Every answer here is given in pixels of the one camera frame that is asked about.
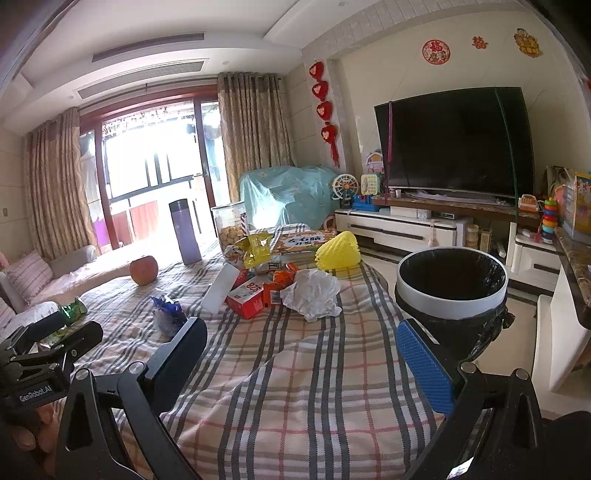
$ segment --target white plastic bag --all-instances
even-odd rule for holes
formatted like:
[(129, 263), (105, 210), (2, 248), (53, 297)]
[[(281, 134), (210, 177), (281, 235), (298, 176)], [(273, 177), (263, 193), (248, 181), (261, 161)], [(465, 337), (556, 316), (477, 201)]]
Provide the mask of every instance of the white plastic bag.
[(337, 316), (342, 308), (336, 304), (340, 282), (322, 270), (299, 270), (294, 283), (281, 290), (283, 305), (300, 313), (308, 322), (326, 315)]

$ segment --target glass jar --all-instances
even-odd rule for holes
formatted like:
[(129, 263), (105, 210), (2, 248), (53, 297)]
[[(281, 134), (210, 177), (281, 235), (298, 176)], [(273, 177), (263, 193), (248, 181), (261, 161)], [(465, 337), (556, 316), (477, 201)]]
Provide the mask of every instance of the glass jar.
[(244, 202), (213, 207), (212, 214), (222, 252), (228, 245), (234, 245), (248, 234), (248, 221)]

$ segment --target black garbage bag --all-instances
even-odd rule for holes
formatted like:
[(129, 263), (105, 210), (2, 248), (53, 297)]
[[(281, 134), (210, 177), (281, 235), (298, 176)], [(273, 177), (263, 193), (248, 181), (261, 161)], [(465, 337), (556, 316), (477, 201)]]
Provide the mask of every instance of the black garbage bag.
[[(435, 299), (480, 300), (498, 293), (506, 283), (504, 267), (492, 257), (466, 248), (432, 248), (401, 261), (398, 278)], [(398, 285), (396, 302), (418, 320), (458, 361), (475, 360), (515, 316), (506, 308), (506, 292), (492, 308), (466, 318), (450, 320), (411, 306)]]

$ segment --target television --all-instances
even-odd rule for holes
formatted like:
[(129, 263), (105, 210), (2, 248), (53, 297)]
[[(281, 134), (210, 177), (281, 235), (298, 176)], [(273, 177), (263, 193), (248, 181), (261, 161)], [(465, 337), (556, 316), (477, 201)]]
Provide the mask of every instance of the television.
[[(384, 163), (388, 104), (375, 107)], [(534, 154), (521, 88), (431, 93), (392, 103), (388, 185), (499, 197), (534, 193)]]

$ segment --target bed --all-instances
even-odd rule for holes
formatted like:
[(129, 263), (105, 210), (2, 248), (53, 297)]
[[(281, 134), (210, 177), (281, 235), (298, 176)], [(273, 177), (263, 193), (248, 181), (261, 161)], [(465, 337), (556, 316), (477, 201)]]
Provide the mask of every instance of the bed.
[[(204, 479), (402, 477), (443, 416), (396, 350), (402, 314), (377, 272), (361, 263), (336, 273), (339, 317), (308, 323), (281, 306), (242, 320), (229, 308), (201, 310), (222, 266), (217, 242), (202, 252), (202, 262), (162, 268), (146, 287), (123, 277), (84, 294), (87, 320), (99, 322), (104, 337), (78, 366), (110, 374), (147, 360), (167, 341), (149, 299), (165, 291), (207, 323), (206, 349), (174, 409), (161, 416)], [(138, 472), (150, 478), (125, 417), (116, 418)]]

